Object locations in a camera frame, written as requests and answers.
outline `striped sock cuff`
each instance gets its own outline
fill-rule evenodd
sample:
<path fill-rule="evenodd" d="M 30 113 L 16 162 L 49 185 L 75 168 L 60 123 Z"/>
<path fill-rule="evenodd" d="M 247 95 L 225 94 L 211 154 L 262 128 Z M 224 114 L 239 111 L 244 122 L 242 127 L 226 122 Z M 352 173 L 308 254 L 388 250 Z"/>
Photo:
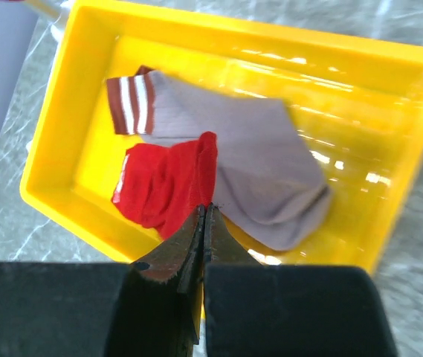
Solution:
<path fill-rule="evenodd" d="M 115 134 L 152 134 L 155 90 L 149 77 L 151 70 L 141 66 L 135 76 L 107 79 Z"/>

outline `yellow tray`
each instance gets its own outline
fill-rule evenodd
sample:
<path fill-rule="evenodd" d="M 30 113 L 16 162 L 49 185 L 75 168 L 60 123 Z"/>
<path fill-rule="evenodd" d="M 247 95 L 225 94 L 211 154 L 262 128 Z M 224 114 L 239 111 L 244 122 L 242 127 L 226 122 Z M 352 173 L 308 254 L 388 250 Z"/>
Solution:
<path fill-rule="evenodd" d="M 139 65 L 234 96 L 279 97 L 335 190 L 320 229 L 267 263 L 371 272 L 423 162 L 423 48 L 124 1 L 79 0 L 68 20 L 21 183 L 23 199 L 87 243 L 132 261 L 159 242 L 111 204 L 124 152 L 104 80 Z"/>

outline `red cloth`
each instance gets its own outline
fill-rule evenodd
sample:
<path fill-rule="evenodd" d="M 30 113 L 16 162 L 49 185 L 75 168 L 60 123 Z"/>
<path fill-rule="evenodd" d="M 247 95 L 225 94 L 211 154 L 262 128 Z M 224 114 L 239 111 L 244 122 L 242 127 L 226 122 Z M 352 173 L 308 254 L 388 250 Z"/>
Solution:
<path fill-rule="evenodd" d="M 112 203 L 126 218 L 168 239 L 196 206 L 211 203 L 217 156 L 212 132 L 172 147 L 137 144 L 126 152 Z"/>

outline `marble surface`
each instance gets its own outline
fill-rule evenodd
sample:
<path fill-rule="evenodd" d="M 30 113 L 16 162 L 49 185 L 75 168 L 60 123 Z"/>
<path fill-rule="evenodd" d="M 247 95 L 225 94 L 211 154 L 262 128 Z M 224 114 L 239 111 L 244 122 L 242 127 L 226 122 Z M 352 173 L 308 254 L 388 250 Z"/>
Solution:
<path fill-rule="evenodd" d="M 152 0 L 143 3 L 423 45 L 423 1 Z M 39 20 L 0 134 L 0 260 L 107 261 L 19 196 L 56 43 Z M 423 356 L 423 168 L 375 275 L 401 356 Z M 203 345 L 196 348 L 202 356 Z"/>

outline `white stripe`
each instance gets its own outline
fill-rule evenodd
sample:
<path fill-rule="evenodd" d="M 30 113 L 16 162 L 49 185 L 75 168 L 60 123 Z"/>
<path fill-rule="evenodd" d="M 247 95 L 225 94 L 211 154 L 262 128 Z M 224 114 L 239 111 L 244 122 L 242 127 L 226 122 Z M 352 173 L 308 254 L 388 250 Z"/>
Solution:
<path fill-rule="evenodd" d="M 134 134 L 134 112 L 132 111 L 132 102 L 130 101 L 129 78 L 120 78 L 120 100 L 122 101 L 123 116 L 127 132 Z"/>
<path fill-rule="evenodd" d="M 139 134 L 145 134 L 146 127 L 146 116 L 149 112 L 149 104 L 146 99 L 146 87 L 145 87 L 145 77 L 144 76 L 135 76 L 135 88 L 137 89 L 138 97 L 138 126 L 137 131 Z"/>
<path fill-rule="evenodd" d="M 112 199 L 112 201 L 114 203 L 118 203 L 120 201 L 120 192 L 122 191 L 123 180 L 125 179 L 125 169 L 126 169 L 126 165 L 127 165 L 128 160 L 129 160 L 129 154 L 127 154 L 126 157 L 123 160 L 122 171 L 120 172 L 119 182 L 117 183 L 117 186 L 116 186 L 115 192 L 114 192 L 114 197 Z"/>

